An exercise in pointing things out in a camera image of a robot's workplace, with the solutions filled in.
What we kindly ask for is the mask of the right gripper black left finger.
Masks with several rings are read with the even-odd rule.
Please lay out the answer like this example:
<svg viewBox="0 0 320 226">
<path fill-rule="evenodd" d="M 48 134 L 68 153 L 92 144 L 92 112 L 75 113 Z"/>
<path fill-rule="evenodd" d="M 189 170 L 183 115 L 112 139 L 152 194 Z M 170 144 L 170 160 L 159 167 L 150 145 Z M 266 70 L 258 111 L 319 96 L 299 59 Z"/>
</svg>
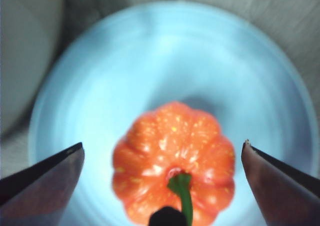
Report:
<svg viewBox="0 0 320 226">
<path fill-rule="evenodd" d="M 1 225 L 58 225 L 85 159 L 77 143 L 0 180 Z"/>
</svg>

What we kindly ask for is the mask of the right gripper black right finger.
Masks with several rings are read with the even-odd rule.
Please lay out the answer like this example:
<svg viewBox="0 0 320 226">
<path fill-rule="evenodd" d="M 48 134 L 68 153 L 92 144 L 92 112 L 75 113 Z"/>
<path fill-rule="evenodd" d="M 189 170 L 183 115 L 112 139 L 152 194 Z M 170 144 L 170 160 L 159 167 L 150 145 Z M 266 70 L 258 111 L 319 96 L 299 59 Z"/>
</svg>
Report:
<svg viewBox="0 0 320 226">
<path fill-rule="evenodd" d="M 319 225 L 320 180 L 253 147 L 241 151 L 245 176 L 267 225 Z"/>
</svg>

